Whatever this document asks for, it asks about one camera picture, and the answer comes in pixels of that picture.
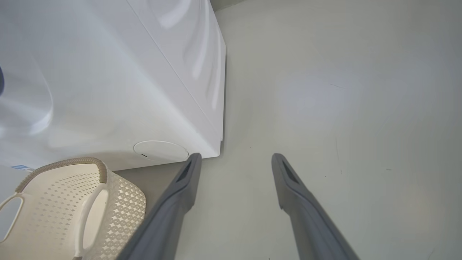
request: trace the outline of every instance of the gray floor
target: gray floor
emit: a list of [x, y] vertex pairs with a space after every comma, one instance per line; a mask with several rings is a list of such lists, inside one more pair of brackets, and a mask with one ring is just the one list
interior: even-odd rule
[[[461, 4], [247, 0], [216, 12], [225, 140], [203, 161], [176, 258], [298, 258], [275, 152], [361, 259], [459, 258]], [[152, 205], [179, 167], [120, 174]]]

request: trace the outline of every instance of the washing machine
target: washing machine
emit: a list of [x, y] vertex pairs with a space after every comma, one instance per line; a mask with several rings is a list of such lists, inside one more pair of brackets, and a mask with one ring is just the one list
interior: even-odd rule
[[0, 68], [2, 165], [220, 154], [225, 43], [209, 0], [3, 0]]

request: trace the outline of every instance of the label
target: label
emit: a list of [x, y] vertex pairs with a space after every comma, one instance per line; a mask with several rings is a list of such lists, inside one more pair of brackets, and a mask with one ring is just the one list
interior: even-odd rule
[[35, 169], [33, 169], [31, 167], [24, 166], [24, 165], [11, 166], [11, 168], [14, 168], [14, 169], [17, 169], [17, 170], [22, 170], [22, 171], [27, 171], [29, 173], [35, 171]]

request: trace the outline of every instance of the blue sticker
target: blue sticker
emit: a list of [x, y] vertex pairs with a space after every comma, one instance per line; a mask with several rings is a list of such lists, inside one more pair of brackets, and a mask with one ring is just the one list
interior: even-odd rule
[[11, 166], [11, 168], [15, 168], [15, 169], [20, 170], [20, 169], [29, 168], [29, 167], [24, 166], [24, 165], [16, 165], [16, 166]]

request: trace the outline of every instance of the laundry basket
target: laundry basket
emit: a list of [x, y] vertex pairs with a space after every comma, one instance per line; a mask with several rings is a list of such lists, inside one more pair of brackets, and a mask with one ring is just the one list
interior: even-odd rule
[[14, 198], [22, 202], [0, 242], [5, 260], [115, 259], [146, 210], [137, 186], [90, 157], [35, 170], [0, 210]]

